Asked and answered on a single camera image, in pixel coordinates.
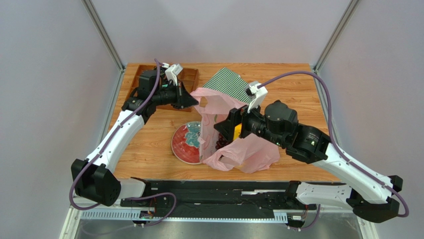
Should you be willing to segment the pink plastic bag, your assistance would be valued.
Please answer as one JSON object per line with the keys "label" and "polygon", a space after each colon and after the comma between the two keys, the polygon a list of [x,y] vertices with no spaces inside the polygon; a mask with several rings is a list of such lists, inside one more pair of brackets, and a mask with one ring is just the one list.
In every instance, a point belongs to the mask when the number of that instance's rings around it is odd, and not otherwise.
{"label": "pink plastic bag", "polygon": [[204,107],[194,106],[202,117],[198,138],[201,163],[220,171],[236,168],[244,173],[254,173],[269,169],[279,161],[278,146],[253,134],[217,148],[219,136],[214,125],[225,120],[231,109],[246,105],[245,102],[208,88],[198,88],[191,92],[191,96],[198,101],[202,98],[207,100]]}

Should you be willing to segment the yellow banana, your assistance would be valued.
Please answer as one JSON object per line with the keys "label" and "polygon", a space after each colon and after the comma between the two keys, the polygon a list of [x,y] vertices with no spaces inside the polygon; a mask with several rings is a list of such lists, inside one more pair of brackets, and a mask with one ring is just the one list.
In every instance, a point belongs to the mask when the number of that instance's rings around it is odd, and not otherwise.
{"label": "yellow banana", "polygon": [[234,127],[233,140],[236,140],[237,138],[240,137],[241,130],[242,130],[242,124],[241,123]]}

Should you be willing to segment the purple grape bunch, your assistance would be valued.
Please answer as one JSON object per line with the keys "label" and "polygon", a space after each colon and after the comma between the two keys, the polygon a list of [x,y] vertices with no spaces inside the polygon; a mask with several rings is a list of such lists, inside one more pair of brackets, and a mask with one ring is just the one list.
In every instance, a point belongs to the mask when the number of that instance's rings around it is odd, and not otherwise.
{"label": "purple grape bunch", "polygon": [[223,147],[225,147],[229,144],[230,144],[230,142],[227,141],[221,133],[219,133],[218,139],[215,143],[215,148],[218,150],[218,149],[221,149],[221,148],[223,148]]}

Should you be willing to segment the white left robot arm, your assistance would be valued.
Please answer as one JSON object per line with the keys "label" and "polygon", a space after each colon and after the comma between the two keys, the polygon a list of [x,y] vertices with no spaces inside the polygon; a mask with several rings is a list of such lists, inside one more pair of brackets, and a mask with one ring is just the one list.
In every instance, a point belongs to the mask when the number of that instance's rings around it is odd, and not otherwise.
{"label": "white left robot arm", "polygon": [[170,105],[181,110],[199,103],[178,78],[182,70],[180,64],[160,63],[139,75],[138,85],[131,90],[106,137],[85,159],[73,162],[71,196],[104,206],[111,206],[120,199],[143,197],[147,187],[145,180],[118,179],[113,173],[124,150],[158,106]]}

